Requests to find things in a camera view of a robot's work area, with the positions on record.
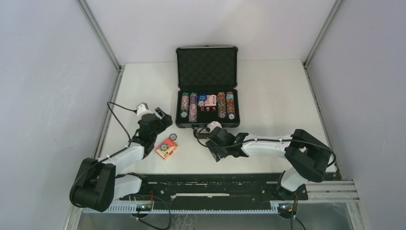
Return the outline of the poker chip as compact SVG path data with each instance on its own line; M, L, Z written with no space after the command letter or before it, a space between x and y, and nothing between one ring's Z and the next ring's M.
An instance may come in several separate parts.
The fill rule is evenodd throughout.
M167 151L168 148L169 148L169 147L168 147L167 144L162 144L162 145L160 146L160 150L161 150L161 151Z
M175 141L177 139L177 135L175 133L170 134L169 139Z

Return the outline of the red playing card box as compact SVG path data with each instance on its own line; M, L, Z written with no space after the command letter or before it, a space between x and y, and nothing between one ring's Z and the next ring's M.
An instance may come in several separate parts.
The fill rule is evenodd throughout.
M174 140L167 138L155 148L155 153L163 160L167 160L177 148L178 144Z

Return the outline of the black poker case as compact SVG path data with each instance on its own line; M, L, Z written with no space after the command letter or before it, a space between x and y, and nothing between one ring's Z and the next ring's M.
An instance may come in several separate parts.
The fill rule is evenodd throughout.
M179 128L203 127L217 121L223 127L238 127L240 125L240 108L237 91L237 46L201 46L178 47L175 51L178 75L178 96L176 105L175 124ZM218 95L219 92L232 92L235 99L234 120L219 118L216 112L202 112L197 107L197 121L189 122L180 117L180 102L184 92L206 95Z

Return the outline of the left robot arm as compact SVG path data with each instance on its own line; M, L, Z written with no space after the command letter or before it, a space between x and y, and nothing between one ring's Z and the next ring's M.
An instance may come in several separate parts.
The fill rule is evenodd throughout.
M148 197L150 188L140 176L120 173L146 158L154 149L157 137L173 124L172 117L157 107L154 112L141 104L135 111L139 128L128 144L105 158L85 158L69 192L72 205L104 212L111 203L132 194L139 200Z

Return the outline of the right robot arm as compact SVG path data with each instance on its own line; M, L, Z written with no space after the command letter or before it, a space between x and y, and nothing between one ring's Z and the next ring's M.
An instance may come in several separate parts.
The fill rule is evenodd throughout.
M327 168L337 160L331 148L303 129L296 129L287 136L262 137L249 133L233 135L224 128L215 127L207 134L197 132L195 137L200 145L210 150L216 161L227 156L287 160L291 167L282 173L276 187L277 195L282 199L290 199L307 182L322 182Z

